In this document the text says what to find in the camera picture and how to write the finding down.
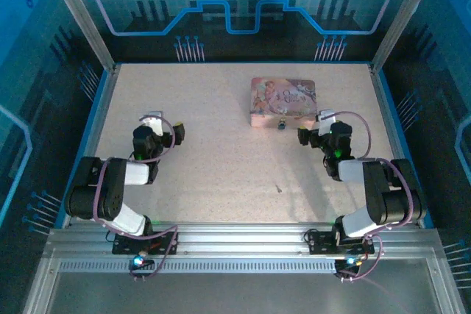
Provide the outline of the pink printed tin box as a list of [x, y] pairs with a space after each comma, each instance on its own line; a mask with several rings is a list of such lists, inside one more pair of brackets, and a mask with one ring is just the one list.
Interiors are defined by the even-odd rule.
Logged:
[[250, 125], [277, 129], [312, 128], [317, 115], [316, 85], [312, 79], [255, 77], [251, 81]]

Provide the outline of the black base plate left arm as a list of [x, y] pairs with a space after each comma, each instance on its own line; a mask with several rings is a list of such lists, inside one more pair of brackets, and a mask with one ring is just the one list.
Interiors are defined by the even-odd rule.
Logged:
[[173, 232], [151, 240], [136, 240], [116, 235], [113, 242], [112, 253], [116, 255], [137, 255], [145, 252], [148, 255], [164, 255], [168, 247], [169, 254], [177, 253], [178, 234], [173, 238]]

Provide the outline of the black base plate right arm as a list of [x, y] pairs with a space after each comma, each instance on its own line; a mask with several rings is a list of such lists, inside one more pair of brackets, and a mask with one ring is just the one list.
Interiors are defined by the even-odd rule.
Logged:
[[375, 247], [365, 238], [342, 238], [337, 232], [308, 229], [302, 239], [310, 255], [365, 255], [374, 254]]

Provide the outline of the metal framed clear panel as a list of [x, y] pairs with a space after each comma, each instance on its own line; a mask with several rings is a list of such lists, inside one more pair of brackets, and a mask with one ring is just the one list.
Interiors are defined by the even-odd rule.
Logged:
[[332, 274], [63, 272], [47, 262], [15, 314], [471, 314], [444, 260], [382, 260], [363, 279]]

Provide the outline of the aluminium side rail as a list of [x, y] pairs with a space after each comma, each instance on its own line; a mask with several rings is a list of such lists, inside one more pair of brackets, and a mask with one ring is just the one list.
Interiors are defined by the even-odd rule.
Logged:
[[406, 136], [400, 123], [392, 92], [383, 70], [380, 70], [378, 74], [372, 74], [372, 84], [380, 106], [393, 158], [406, 158], [410, 161], [414, 177], [418, 182], [419, 191], [422, 192], [422, 186], [417, 179], [417, 170], [412, 161], [411, 152], [406, 142]]
[[[65, 188], [65, 197], [71, 188], [74, 175], [78, 169], [81, 158], [84, 156], [94, 156], [96, 153], [120, 69], [121, 65], [116, 64], [113, 71], [104, 70], [102, 74], [95, 99], [93, 100], [91, 111], [85, 125], [85, 130], [82, 134], [78, 152], [71, 169], [71, 174]], [[65, 212], [65, 197], [60, 205], [59, 213], [54, 224], [55, 229], [67, 227], [70, 221], [70, 217]]]

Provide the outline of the aluminium mounting rail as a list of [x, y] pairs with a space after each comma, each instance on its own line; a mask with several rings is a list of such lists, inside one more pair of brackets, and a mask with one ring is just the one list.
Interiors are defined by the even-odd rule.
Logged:
[[[182, 223], [178, 226], [179, 258], [306, 258], [305, 231], [331, 230], [327, 223]], [[101, 259], [112, 256], [112, 235], [90, 221], [75, 221], [49, 235], [43, 257]], [[412, 224], [380, 233], [385, 260], [443, 258], [439, 233]]]

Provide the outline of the aluminium frame post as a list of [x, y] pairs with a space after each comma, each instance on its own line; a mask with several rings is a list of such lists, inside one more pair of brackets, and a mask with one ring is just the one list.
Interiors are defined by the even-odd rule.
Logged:
[[403, 0], [391, 26], [381, 41], [371, 61], [371, 73], [377, 76], [387, 61], [392, 49], [397, 44], [412, 15], [417, 11], [422, 0]]
[[96, 55], [103, 68], [113, 73], [116, 68], [116, 63], [113, 60], [109, 50], [107, 49], [102, 36], [99, 33], [93, 19], [88, 12], [83, 0], [63, 0], [67, 5], [70, 13], [77, 22], [77, 25], [82, 30], [85, 39], [90, 45], [93, 53]]

